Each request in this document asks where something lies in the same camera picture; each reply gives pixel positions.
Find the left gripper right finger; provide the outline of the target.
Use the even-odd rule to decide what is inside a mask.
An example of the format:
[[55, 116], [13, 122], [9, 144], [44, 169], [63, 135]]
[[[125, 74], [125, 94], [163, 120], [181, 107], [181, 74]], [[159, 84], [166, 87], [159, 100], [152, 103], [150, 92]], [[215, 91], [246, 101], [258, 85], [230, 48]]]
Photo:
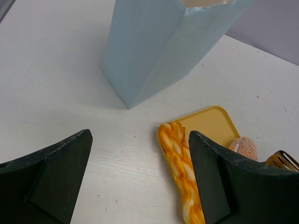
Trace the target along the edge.
[[299, 174], [233, 152], [198, 131], [189, 148], [205, 222], [296, 224]]

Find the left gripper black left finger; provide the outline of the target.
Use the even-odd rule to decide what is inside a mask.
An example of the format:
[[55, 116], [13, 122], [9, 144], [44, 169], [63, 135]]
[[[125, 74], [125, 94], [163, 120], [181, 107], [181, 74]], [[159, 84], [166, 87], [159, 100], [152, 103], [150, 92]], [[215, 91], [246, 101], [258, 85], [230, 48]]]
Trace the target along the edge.
[[89, 129], [0, 165], [2, 224], [69, 224], [91, 152]]

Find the pink sugared donut bread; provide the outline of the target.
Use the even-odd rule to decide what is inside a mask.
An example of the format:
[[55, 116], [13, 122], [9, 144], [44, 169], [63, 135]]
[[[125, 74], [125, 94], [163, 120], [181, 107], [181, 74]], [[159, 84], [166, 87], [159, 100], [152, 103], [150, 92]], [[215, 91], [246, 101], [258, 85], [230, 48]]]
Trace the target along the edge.
[[252, 160], [257, 160], [257, 147], [250, 138], [240, 137], [235, 139], [230, 144], [229, 149]]

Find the metal food tongs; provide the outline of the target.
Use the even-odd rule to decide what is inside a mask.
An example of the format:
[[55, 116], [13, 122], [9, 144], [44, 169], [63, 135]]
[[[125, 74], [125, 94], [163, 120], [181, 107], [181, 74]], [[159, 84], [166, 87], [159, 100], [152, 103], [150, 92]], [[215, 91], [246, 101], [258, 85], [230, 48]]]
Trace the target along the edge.
[[299, 163], [287, 152], [282, 150], [279, 150], [271, 155], [264, 163], [269, 166], [287, 169], [294, 172], [299, 171]]

